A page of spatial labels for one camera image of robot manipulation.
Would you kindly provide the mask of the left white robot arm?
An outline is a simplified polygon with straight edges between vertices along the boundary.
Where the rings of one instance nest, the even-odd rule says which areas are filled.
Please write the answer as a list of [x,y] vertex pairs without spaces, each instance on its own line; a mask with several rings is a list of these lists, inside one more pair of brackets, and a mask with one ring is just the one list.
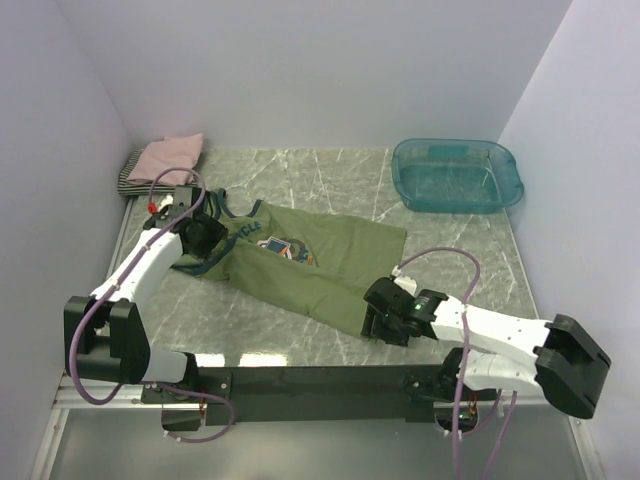
[[211,193],[201,188],[178,187],[171,204],[149,207],[151,216],[123,263],[90,295],[67,301],[66,371],[76,382],[161,382],[173,399],[186,402],[200,388],[198,374],[189,370],[194,356],[152,346],[142,314],[177,262],[207,258],[227,229],[214,213]]

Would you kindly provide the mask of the green printed tank top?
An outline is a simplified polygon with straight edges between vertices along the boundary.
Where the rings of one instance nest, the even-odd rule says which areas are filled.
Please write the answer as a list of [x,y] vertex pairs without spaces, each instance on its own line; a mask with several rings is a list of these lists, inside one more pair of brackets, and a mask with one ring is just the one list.
[[402,260],[402,227],[352,215],[254,203],[234,214],[224,189],[208,205],[228,230],[207,258],[183,256],[175,270],[229,286],[353,337],[363,328],[364,295]]

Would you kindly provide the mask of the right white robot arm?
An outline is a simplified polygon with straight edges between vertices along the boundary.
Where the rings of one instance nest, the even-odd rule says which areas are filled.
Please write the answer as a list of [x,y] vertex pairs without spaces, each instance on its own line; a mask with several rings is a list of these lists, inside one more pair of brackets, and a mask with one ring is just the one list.
[[574,318],[525,319],[465,305],[442,292],[419,290],[408,277],[382,277],[366,291],[362,334],[405,346],[412,338],[468,345],[466,366],[439,374],[444,395],[470,390],[541,395],[562,413],[590,419],[611,359]]

